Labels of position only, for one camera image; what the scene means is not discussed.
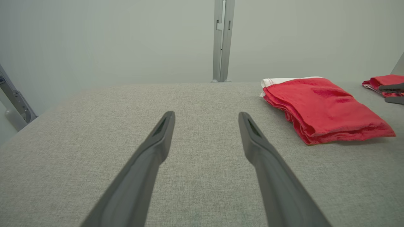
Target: cloth fold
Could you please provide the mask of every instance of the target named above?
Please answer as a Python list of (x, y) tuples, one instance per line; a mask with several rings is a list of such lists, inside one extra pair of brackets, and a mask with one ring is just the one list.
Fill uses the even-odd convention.
[(404, 83), (404, 76), (400, 75), (386, 75), (386, 76), (376, 76), (372, 77), (370, 80), (365, 80), (362, 83), (362, 86), (368, 89), (372, 89), (375, 92), (383, 95), (384, 97), (398, 97), (404, 96), (404, 93), (387, 93), (379, 91), (379, 87), (382, 85), (392, 85), (392, 84), (401, 84)]
[(284, 111), (308, 145), (396, 136), (383, 119), (328, 79), (263, 79), (261, 85), (261, 97)]

